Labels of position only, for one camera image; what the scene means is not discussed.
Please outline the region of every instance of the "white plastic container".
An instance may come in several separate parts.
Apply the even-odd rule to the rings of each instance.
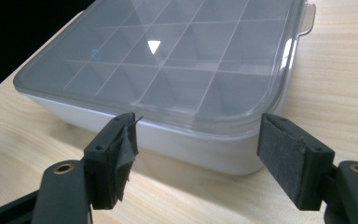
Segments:
[[[307,6],[97,0],[20,70],[14,85],[94,132],[135,112],[144,117],[137,125],[141,148],[246,175],[261,167],[261,114],[282,110]]]

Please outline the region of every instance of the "container compartment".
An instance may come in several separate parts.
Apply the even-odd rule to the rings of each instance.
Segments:
[[[100,57],[98,60],[94,59],[94,61],[121,63],[146,29],[147,27],[145,26],[118,28],[106,43],[103,43],[101,48],[98,49]]]
[[[75,29],[70,36],[76,38],[64,39],[59,45],[55,46],[55,57],[58,60],[77,60],[87,61],[92,53],[98,49],[110,36],[108,32],[113,33],[116,29]]]
[[[114,64],[88,63],[64,90],[78,96],[93,97],[116,68]]]
[[[192,23],[165,66],[216,70],[237,22]]]
[[[98,5],[100,13],[92,13],[85,22],[91,27],[121,25],[130,14],[145,0],[110,0]]]
[[[136,104],[157,72],[157,67],[121,65],[97,93],[97,100],[104,105]]]
[[[293,0],[249,0],[243,20],[284,19]]]
[[[247,3],[247,0],[204,1],[193,22],[238,21]]]
[[[123,25],[133,26],[151,24],[168,3],[169,1],[166,0],[144,0],[124,21]]]
[[[150,26],[123,63],[162,65],[185,28],[185,24]]]
[[[202,2],[203,0],[172,0],[154,24],[189,23]]]
[[[241,21],[219,70],[270,75],[284,25],[282,20]]]
[[[209,71],[162,68],[142,98],[141,105],[193,116],[212,76],[213,72]]]
[[[32,67],[27,77],[17,80],[24,87],[57,92],[61,91],[83,66],[82,62],[46,60],[39,66]]]
[[[197,117],[234,120],[232,117],[245,116],[263,102],[270,79],[271,76],[217,72]]]

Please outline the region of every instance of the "dark background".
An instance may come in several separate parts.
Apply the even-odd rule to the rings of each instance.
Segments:
[[[0,1],[0,83],[93,1]]]

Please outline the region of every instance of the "wooden table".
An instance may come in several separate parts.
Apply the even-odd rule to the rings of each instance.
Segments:
[[[340,161],[358,161],[358,0],[313,1],[313,31],[301,38],[283,115],[315,135]],[[69,125],[12,84],[0,85],[0,205],[39,188],[51,164],[80,159],[95,136]],[[299,212],[267,169],[220,175],[142,151],[124,202],[94,211],[94,223],[324,223]]]

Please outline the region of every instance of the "clamp jaw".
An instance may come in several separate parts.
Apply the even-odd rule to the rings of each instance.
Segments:
[[[270,114],[262,117],[257,155],[299,210],[318,211],[325,201],[325,223],[358,223],[358,161],[336,167],[334,150]]]
[[[61,161],[43,174],[40,189],[0,207],[0,223],[92,223],[91,209],[123,199],[135,156],[133,113],[113,118],[89,143],[81,161]]]

